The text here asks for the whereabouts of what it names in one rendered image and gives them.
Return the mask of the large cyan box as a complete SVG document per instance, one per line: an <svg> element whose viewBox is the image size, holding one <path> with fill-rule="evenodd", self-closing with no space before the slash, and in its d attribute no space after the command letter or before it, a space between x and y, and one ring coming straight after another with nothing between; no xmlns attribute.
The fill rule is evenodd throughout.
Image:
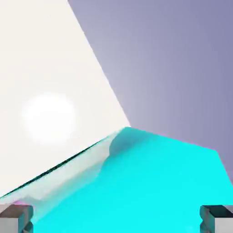
<svg viewBox="0 0 233 233"><path fill-rule="evenodd" d="M0 136L0 204L29 204L33 233L199 233L202 205L233 205L215 150L123 128L81 146L66 133Z"/></svg>

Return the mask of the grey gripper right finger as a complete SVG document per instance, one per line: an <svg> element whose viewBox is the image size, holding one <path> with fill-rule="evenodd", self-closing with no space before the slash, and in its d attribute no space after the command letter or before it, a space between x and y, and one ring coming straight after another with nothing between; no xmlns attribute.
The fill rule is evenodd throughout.
<svg viewBox="0 0 233 233"><path fill-rule="evenodd" d="M200 233L233 233L233 205L202 205Z"/></svg>

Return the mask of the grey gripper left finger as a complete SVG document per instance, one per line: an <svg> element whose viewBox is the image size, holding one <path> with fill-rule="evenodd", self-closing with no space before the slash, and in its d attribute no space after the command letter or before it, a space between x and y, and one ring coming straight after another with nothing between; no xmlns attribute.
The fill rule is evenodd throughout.
<svg viewBox="0 0 233 233"><path fill-rule="evenodd" d="M23 204L0 204L0 233L33 233L33 207Z"/></svg>

